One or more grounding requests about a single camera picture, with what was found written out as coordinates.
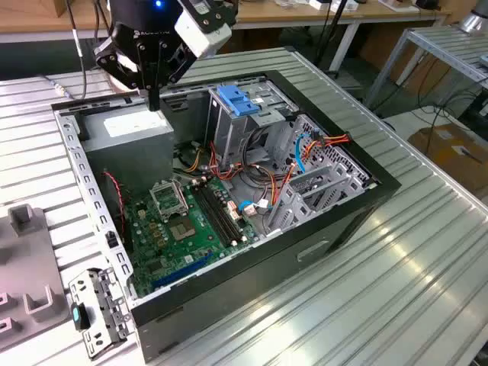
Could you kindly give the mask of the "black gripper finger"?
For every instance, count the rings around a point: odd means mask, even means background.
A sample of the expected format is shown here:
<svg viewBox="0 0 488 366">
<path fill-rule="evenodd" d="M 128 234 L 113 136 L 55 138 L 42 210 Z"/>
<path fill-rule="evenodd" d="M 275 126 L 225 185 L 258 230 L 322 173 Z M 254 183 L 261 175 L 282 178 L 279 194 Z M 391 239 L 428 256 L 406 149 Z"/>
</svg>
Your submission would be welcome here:
<svg viewBox="0 0 488 366">
<path fill-rule="evenodd" d="M 125 66 L 120 60 L 121 51 L 111 37 L 100 43 L 95 49 L 95 62 L 105 72 L 111 75 L 120 84 L 130 90 L 137 90 L 144 98 L 150 111 L 155 110 L 155 89 L 153 82 L 147 78 L 147 73 L 142 71 L 139 65 L 135 70 Z"/>
<path fill-rule="evenodd" d="M 159 42 L 154 88 L 154 111 L 160 109 L 160 91 L 167 85 L 174 85 L 195 62 L 195 55 L 185 42 Z"/>
</svg>

